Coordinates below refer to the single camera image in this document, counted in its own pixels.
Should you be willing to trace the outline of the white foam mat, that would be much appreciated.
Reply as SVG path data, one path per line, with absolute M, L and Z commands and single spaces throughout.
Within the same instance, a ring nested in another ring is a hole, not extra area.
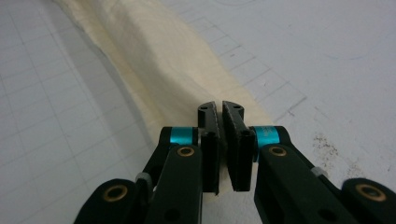
M 162 0 L 335 184 L 396 190 L 396 0 Z M 0 0 L 0 224 L 72 224 L 156 140 L 54 0 Z

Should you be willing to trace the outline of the cream printed cloth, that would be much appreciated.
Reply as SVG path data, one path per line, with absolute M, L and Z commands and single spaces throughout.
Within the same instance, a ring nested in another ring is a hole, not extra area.
M 54 0 L 111 61 L 152 140 L 164 126 L 193 126 L 199 105 L 231 101 L 246 125 L 268 114 L 209 45 L 160 0 Z

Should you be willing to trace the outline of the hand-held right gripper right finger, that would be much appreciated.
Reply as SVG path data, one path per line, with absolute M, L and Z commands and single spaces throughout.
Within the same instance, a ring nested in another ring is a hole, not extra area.
M 244 122 L 245 109 L 222 102 L 222 119 L 227 142 L 227 167 L 234 191 L 250 191 L 255 133 Z

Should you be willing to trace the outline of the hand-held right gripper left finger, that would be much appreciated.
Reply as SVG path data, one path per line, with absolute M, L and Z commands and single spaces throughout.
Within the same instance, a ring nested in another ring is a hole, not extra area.
M 216 104 L 198 107 L 200 149 L 203 153 L 203 192 L 219 194 L 219 119 Z

